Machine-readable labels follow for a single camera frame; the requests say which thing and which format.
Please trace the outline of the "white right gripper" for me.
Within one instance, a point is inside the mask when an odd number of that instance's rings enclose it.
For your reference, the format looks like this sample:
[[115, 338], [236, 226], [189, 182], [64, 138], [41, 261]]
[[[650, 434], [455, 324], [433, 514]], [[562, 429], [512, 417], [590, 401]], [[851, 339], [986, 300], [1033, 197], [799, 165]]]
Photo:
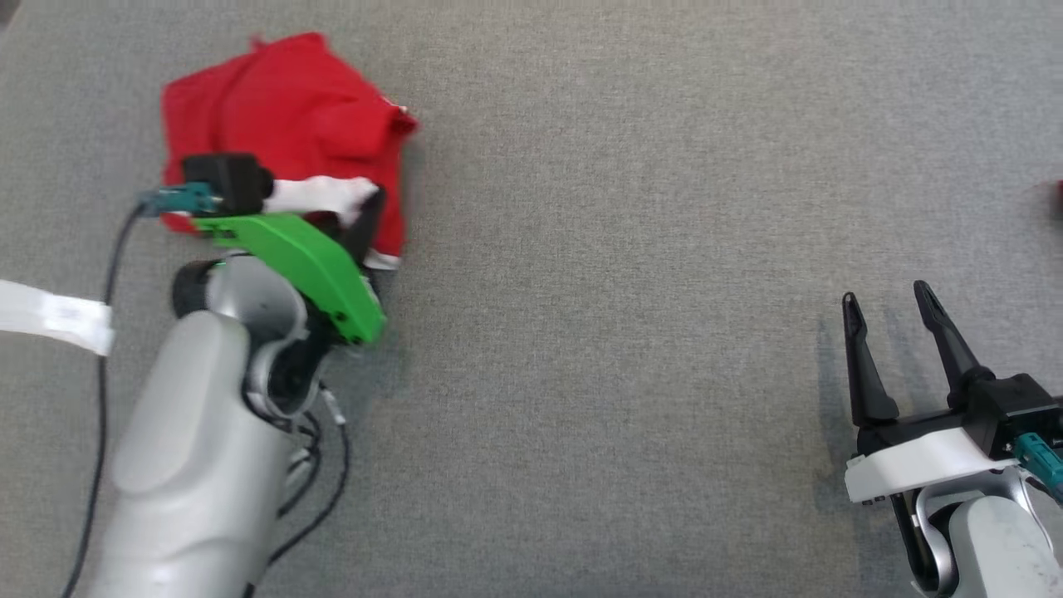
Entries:
[[954, 325], [933, 288], [914, 283], [919, 318], [933, 334], [949, 385], [947, 404], [926, 414], [899, 418], [867, 345], [865, 315], [853, 292], [842, 298], [845, 354], [850, 387], [855, 455], [846, 464], [845, 489], [853, 503], [965, 479], [1009, 467], [1026, 468], [1017, 458], [988, 457], [964, 428], [967, 393], [977, 382], [994, 380]]

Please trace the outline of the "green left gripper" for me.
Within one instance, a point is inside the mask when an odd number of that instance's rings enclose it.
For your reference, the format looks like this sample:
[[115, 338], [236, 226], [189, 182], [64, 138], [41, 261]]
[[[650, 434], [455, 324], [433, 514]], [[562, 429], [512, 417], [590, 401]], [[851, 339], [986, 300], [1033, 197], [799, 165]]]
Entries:
[[386, 190], [365, 198], [339, 243], [296, 213], [195, 218], [196, 230], [221, 247], [242, 249], [265, 262], [316, 309], [345, 343], [373, 343], [386, 317], [360, 266], [376, 239]]

